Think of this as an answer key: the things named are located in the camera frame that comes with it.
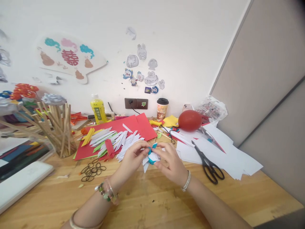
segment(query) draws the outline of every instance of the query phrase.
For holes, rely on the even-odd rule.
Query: bracelet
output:
[[[112,201],[114,205],[119,204],[119,197],[117,194],[114,195],[108,178],[106,178],[105,181],[102,182],[99,186],[96,186],[95,191],[99,191],[101,195],[103,195],[103,198],[108,202]]]
[[[71,217],[70,217],[70,220],[69,220],[69,222],[70,222],[70,227],[71,228],[73,228],[73,229],[99,229],[100,227],[101,227],[101,225],[103,224],[103,221],[99,224],[99,225],[97,225],[96,227],[90,227],[90,228],[84,228],[84,227],[79,227],[79,226],[76,226],[75,225],[75,223],[74,223],[74,221],[73,221],[73,217],[74,217],[74,215],[75,215],[75,213],[77,212],[77,210],[71,215]]]
[[[188,178],[187,178],[187,181],[185,183],[185,185],[183,187],[181,187],[182,191],[185,192],[187,187],[188,187],[188,184],[190,183],[190,180],[191,180],[191,172],[188,170]]]

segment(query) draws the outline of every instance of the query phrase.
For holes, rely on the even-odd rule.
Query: electrical outlet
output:
[[[137,108],[138,109],[148,109],[148,99],[137,99]]]
[[[136,109],[137,108],[137,99],[125,98],[125,109]]]

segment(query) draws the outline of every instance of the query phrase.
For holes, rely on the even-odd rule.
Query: plastic bottle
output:
[[[92,94],[91,97],[93,98],[93,100],[91,101],[90,105],[94,112],[96,124],[107,122],[104,102],[98,98],[98,94]]]

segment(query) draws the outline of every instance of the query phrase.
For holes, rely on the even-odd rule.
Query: person's right hand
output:
[[[173,144],[160,142],[157,146],[165,148],[165,151],[162,151],[161,149],[152,149],[152,151],[158,154],[161,158],[165,159],[169,163],[169,166],[165,167],[161,164],[161,162],[155,162],[154,165],[168,179],[175,182],[177,185],[183,187],[188,178],[188,171],[180,160]]]

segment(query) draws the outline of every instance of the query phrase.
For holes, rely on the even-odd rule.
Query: wooden table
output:
[[[163,136],[157,141],[169,142]],[[92,182],[83,183],[79,172],[93,159],[76,162],[72,156],[65,159],[51,156],[45,162],[53,165],[55,172],[0,215],[0,228],[59,228],[93,194],[94,187],[120,166],[116,159],[104,162],[107,170]],[[251,226],[303,208],[262,171],[251,177],[243,175],[241,181],[223,171],[225,180],[214,185],[201,165],[184,164],[192,176],[199,178]],[[68,179],[56,178],[66,174],[70,174]],[[119,196],[120,205],[109,211],[102,228],[210,228],[191,196],[153,165],[149,165],[146,173],[140,166]]]

